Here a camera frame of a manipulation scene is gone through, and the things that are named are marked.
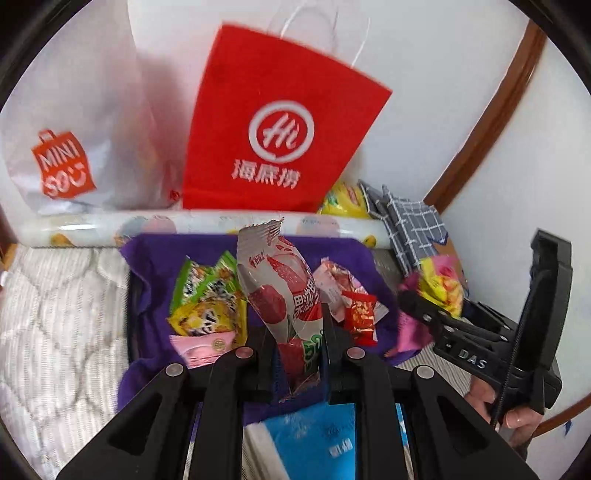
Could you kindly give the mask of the pink yellow snack bag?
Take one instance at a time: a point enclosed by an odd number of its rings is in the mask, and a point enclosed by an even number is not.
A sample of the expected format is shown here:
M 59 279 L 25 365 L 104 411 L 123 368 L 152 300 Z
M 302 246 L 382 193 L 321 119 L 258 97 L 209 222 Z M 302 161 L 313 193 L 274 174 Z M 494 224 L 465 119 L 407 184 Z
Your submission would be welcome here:
M 461 282 L 462 271 L 456 269 L 458 265 L 458 259 L 453 255 L 424 258 L 420 261 L 418 270 L 408 276 L 399 287 L 399 292 L 414 291 L 459 319 L 464 301 L 464 288 Z M 426 325 L 400 311 L 398 340 L 394 347 L 386 352 L 385 357 L 392 358 L 405 352 L 421 350 L 432 342 L 433 336 Z

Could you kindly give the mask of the pale pink pastry packet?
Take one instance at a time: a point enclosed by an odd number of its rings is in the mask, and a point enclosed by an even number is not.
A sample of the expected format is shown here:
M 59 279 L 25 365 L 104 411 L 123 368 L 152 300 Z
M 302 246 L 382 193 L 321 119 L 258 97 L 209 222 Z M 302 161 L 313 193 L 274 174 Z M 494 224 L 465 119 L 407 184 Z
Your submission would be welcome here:
M 375 323 L 379 323 L 388 313 L 389 309 L 381 302 L 377 302 L 374 308 Z

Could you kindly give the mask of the pink candy-shaped packet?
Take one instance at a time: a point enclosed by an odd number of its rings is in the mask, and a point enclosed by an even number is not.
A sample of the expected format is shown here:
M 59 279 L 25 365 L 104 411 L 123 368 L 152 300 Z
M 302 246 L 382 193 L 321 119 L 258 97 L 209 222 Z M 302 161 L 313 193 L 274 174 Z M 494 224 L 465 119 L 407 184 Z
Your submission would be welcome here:
M 235 332 L 211 333 L 202 336 L 170 335 L 169 341 L 188 369 L 213 364 L 232 349 Z

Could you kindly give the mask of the pink bear snack packet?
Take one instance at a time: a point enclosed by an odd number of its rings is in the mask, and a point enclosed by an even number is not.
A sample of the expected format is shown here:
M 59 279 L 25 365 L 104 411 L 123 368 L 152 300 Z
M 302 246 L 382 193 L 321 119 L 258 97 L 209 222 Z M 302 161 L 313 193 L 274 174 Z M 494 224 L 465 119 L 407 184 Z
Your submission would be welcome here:
M 329 257 L 321 259 L 320 265 L 312 275 L 322 303 L 329 305 L 332 317 L 338 322 L 345 320 L 346 307 L 349 306 L 349 300 L 345 300 L 342 296 L 344 292 L 368 293 L 363 284 L 348 269 Z

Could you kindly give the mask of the strawberry drink pouch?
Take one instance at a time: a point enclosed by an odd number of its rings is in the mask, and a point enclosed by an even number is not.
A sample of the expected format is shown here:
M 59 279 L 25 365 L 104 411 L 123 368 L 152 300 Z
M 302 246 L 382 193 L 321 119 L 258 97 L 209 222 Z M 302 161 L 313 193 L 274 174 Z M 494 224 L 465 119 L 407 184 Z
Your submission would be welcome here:
M 280 234 L 280 220 L 238 232 L 239 284 L 270 330 L 290 391 L 317 375 L 322 347 L 322 303 L 310 266 Z

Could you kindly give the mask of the green snack packet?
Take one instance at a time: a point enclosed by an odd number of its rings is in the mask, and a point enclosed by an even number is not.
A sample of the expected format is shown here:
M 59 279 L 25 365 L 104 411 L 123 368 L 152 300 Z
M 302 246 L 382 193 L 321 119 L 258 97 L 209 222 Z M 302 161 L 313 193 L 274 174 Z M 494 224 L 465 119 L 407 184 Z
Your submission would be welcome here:
M 235 303 L 240 296 L 235 256 L 224 251 L 213 266 L 201 265 L 186 257 L 175 280 L 169 313 L 202 299 Z

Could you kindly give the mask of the red small snack packet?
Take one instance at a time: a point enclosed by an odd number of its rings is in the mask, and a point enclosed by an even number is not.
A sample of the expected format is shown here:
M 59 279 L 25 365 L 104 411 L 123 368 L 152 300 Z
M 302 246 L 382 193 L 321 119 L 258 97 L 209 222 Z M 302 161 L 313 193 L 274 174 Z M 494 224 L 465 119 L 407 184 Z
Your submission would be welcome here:
M 361 347 L 374 347 L 378 344 L 375 325 L 375 307 L 377 297 L 374 295 L 345 291 L 342 301 L 346 306 L 344 329 L 353 338 L 353 343 Z

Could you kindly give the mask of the yellow snack packet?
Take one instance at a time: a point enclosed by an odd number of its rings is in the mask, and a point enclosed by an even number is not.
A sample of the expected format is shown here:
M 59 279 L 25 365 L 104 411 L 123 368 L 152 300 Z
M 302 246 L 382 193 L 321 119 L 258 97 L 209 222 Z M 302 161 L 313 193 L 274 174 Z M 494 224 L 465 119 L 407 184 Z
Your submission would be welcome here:
M 168 323 L 181 336 L 204 336 L 233 333 L 233 347 L 245 346 L 247 340 L 246 302 L 235 304 L 225 300 L 199 300 L 179 306 Z
M 356 219 L 370 219 L 367 202 L 362 189 L 358 185 L 351 185 L 339 181 L 325 195 L 318 214 L 348 217 Z

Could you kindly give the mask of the blue tissue pack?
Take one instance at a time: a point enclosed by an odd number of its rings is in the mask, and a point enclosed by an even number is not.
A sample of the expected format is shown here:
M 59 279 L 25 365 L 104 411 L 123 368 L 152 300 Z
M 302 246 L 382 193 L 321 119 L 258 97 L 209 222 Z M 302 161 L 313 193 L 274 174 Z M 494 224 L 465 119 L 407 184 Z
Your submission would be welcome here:
M 243 479 L 354 479 L 353 404 L 313 406 L 245 426 Z

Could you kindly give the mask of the yellow snack packet behind roll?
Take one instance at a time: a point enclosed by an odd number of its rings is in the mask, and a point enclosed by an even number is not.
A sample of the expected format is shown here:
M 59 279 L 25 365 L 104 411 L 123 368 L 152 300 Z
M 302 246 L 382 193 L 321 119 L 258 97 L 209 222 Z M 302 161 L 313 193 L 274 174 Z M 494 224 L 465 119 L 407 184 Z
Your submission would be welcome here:
M 318 214 L 348 217 L 356 219 L 370 219 L 367 202 L 362 189 L 358 185 L 351 185 L 339 181 L 325 195 Z

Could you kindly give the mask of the striped mattress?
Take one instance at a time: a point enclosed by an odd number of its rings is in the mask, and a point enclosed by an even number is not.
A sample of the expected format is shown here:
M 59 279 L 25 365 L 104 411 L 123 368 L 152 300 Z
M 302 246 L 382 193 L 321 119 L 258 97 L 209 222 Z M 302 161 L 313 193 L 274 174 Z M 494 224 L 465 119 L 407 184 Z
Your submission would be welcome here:
M 129 270 L 114 248 L 17 247 L 1 293 L 1 418 L 33 472 L 59 471 L 114 416 Z

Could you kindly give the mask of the white patterned paper roll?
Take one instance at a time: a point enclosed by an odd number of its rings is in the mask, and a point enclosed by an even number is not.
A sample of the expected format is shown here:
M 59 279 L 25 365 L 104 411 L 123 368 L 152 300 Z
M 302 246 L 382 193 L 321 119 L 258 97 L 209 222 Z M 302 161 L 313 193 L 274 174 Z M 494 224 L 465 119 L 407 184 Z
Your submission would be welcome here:
M 352 238 L 370 248 L 388 249 L 379 220 L 294 212 L 231 210 L 148 210 L 36 217 L 16 228 L 28 247 L 120 247 L 140 234 L 235 234 L 243 227 L 280 220 L 287 236 Z

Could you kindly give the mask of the red Haidilao paper bag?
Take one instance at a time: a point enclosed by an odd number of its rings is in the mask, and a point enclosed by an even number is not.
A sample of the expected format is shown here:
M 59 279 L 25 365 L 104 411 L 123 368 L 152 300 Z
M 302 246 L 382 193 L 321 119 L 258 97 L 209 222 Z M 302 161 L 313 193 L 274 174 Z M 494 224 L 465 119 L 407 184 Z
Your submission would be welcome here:
M 222 24 L 197 92 L 185 209 L 314 212 L 391 91 L 356 70 L 354 1 L 285 1 L 266 30 Z

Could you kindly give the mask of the white Miniso plastic bag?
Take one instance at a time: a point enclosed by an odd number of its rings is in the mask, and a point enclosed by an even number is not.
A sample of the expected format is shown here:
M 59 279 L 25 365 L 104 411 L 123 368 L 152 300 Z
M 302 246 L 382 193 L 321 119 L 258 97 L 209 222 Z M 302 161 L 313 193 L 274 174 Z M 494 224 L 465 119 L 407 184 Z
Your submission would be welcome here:
M 1 158 L 38 215 L 160 209 L 178 199 L 126 2 L 90 2 L 29 63 L 1 110 Z

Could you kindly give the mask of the brown wooden door frame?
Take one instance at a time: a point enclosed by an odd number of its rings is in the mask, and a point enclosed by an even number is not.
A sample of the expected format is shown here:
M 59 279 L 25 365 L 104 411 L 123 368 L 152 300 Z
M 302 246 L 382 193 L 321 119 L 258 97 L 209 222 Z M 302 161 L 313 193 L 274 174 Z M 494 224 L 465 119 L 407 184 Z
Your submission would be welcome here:
M 443 213 L 482 165 L 523 99 L 546 41 L 546 34 L 530 20 L 497 91 L 463 147 L 427 193 L 427 205 Z

